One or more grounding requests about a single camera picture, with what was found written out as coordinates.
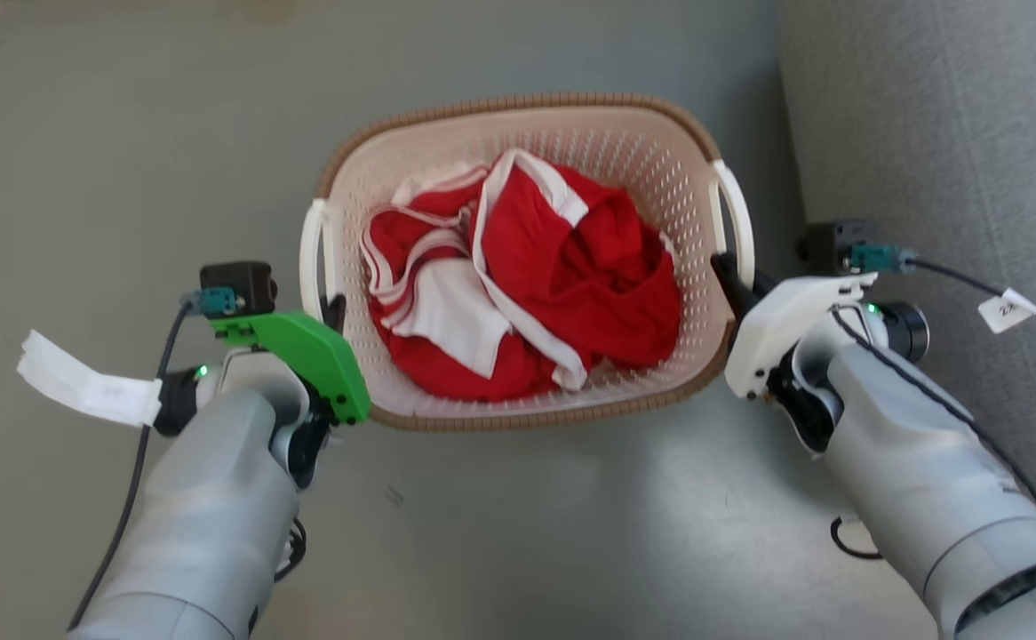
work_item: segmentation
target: floor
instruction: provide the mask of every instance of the floor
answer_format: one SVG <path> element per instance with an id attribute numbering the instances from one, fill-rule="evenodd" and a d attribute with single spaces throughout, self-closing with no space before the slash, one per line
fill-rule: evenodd
<path id="1" fill-rule="evenodd" d="M 745 186 L 762 266 L 789 273 L 776 32 L 774 0 L 0 3 L 0 637 L 63 629 L 136 441 L 19 380 L 29 328 L 143 377 L 203 263 L 268 260 L 295 308 L 337 143 L 514 92 L 688 107 Z M 221 353 L 201 324 L 180 344 L 181 365 Z M 784 418 L 722 384 L 570 429 L 365 425 L 321 459 L 308 558 L 255 637 L 936 636 L 887 564 L 834 549 L 843 510 Z"/>

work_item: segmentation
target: basket rim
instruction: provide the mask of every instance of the basket rim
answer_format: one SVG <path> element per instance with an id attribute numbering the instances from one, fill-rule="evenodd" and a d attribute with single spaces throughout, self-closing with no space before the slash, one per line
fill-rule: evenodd
<path id="1" fill-rule="evenodd" d="M 543 110 L 543 109 L 570 109 L 570 107 L 624 107 L 624 109 L 651 110 L 657 114 L 667 117 L 680 125 L 689 138 L 700 148 L 701 153 L 709 162 L 721 159 L 720 147 L 716 145 L 712 135 L 697 121 L 687 110 L 661 97 L 648 96 L 642 93 L 600 93 L 600 92 L 570 92 L 570 93 L 536 93 L 526 96 L 506 96 L 490 97 L 483 100 L 464 101 L 458 105 L 444 107 L 433 107 L 432 109 L 413 110 L 413 112 L 384 118 L 384 120 L 372 122 L 368 126 L 352 135 L 342 145 L 337 147 L 332 158 L 324 167 L 320 182 L 316 186 L 317 198 L 329 198 L 333 185 L 336 182 L 337 174 L 344 163 L 352 156 L 352 153 L 365 142 L 375 138 L 376 135 L 386 134 L 388 130 L 426 124 L 426 122 L 439 122 L 453 120 L 453 118 L 489 114 L 513 112 L 513 110 Z M 622 400 L 610 402 L 606 405 L 584 406 L 576 409 L 559 409 L 540 413 L 519 414 L 519 416 L 498 416 L 498 417 L 418 417 L 404 416 L 381 408 L 379 405 L 372 405 L 371 418 L 382 425 L 396 430 L 412 430 L 413 432 L 486 432 L 487 430 L 518 430 L 530 429 L 530 427 L 574 425 L 600 420 L 600 418 L 625 416 L 628 413 L 659 409 L 661 406 L 673 405 L 677 402 L 686 400 L 693 394 L 699 392 L 710 381 L 720 376 L 722 369 L 727 363 L 727 345 L 733 334 L 735 321 L 728 319 L 722 332 L 720 347 L 712 356 L 712 360 L 704 365 L 696 376 L 684 384 L 663 390 L 662 392 L 652 392 L 646 396 L 634 398 L 632 400 Z"/>

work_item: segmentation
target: basket handle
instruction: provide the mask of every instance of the basket handle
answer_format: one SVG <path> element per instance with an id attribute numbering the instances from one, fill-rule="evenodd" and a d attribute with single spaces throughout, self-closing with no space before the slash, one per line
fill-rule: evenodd
<path id="1" fill-rule="evenodd" d="M 301 284 L 301 307 L 309 316 L 323 323 L 320 304 L 320 284 L 316 278 L 316 258 L 324 242 L 324 292 L 332 300 L 344 292 L 344 281 L 339 260 L 344 252 L 340 246 L 340 225 L 344 222 L 343 208 L 330 205 L 326 199 L 317 198 L 306 214 L 301 229 L 301 250 L 297 256 L 297 277 Z"/>
<path id="2" fill-rule="evenodd" d="M 728 213 L 732 219 L 735 267 L 741 283 L 746 285 L 746 288 L 751 288 L 754 284 L 754 234 L 751 231 L 751 219 L 746 213 L 746 200 L 743 199 L 739 180 L 735 179 L 735 174 L 727 169 L 724 161 L 713 161 L 712 167 L 718 177 L 716 190 L 718 194 L 724 196 Z M 718 203 L 718 195 L 714 195 L 713 199 Z"/>

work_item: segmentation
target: gray sofa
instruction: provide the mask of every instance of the gray sofa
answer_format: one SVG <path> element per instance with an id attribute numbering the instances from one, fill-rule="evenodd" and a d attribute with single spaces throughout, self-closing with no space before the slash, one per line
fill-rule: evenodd
<path id="1" fill-rule="evenodd" d="M 1036 303 L 1036 0 L 784 0 L 781 64 L 811 223 L 884 238 Z M 1036 479 L 1036 319 L 925 271 L 879 298 L 927 314 L 921 363 Z"/>

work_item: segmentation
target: white tag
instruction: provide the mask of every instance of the white tag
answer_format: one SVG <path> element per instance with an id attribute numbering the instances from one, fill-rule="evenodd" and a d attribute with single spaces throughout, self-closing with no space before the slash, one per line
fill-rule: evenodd
<path id="1" fill-rule="evenodd" d="M 977 307 L 977 311 L 994 333 L 1002 333 L 1036 315 L 1035 303 L 1019 295 L 1014 289 L 1008 289 L 1004 294 L 985 300 L 983 304 Z"/>
<path id="2" fill-rule="evenodd" d="M 136 427 L 152 424 L 160 415 L 162 380 L 104 376 L 35 331 L 29 331 L 23 348 L 17 372 L 61 405 Z"/>

